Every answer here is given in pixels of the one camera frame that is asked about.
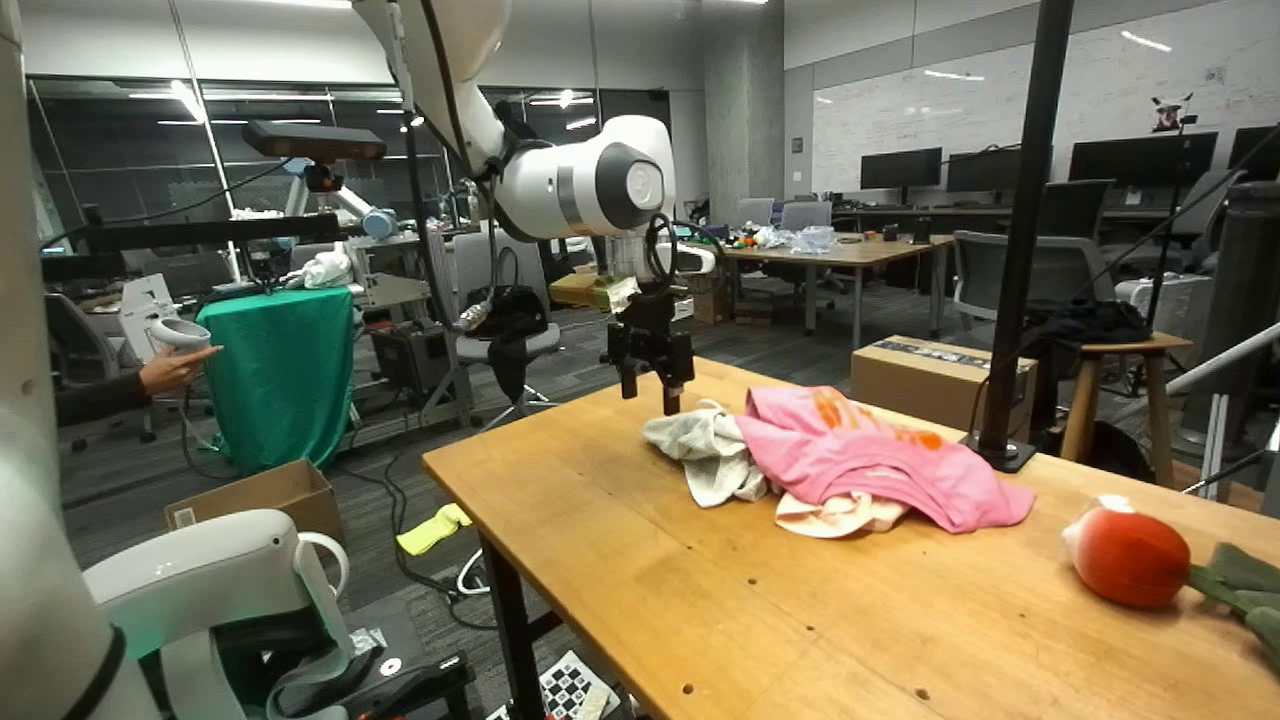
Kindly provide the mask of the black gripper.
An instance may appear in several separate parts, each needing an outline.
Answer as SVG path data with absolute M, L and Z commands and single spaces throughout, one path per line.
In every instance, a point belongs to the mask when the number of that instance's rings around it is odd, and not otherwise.
M 658 381 L 662 413 L 680 413 L 680 392 L 695 376 L 693 336 L 676 329 L 680 292 L 670 283 L 640 283 L 623 312 L 609 325 L 602 359 L 621 376 L 621 395 L 640 392 L 640 370 Z

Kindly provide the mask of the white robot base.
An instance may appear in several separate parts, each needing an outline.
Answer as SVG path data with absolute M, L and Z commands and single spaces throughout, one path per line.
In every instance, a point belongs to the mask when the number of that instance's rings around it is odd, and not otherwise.
M 133 661 L 158 664 L 158 693 L 174 720 L 346 720 L 345 680 L 355 642 L 341 613 L 352 558 L 326 530 L 300 530 L 277 508 L 194 519 L 133 545 L 82 571 L 90 601 L 123 632 Z M 310 613 L 318 651 L 290 661 L 246 700 L 223 628 Z

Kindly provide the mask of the person hand holding controller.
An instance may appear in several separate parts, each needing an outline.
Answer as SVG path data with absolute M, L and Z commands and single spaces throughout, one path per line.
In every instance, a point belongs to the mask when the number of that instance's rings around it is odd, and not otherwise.
M 138 386 L 158 399 L 174 395 L 191 385 L 191 376 L 217 354 L 217 344 L 191 346 L 191 350 L 155 350 L 138 369 Z

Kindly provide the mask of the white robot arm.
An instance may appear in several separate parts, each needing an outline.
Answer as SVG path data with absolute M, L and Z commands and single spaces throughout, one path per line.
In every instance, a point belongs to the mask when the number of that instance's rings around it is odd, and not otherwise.
M 652 114 L 602 120 L 592 140 L 530 143 L 480 91 L 513 0 L 352 0 L 401 101 L 525 240 L 640 232 L 676 200 L 670 136 Z M 18 0 L 0 0 L 0 713 L 9 720 L 144 720 L 155 700 L 90 601 L 61 517 L 55 392 L 31 217 Z

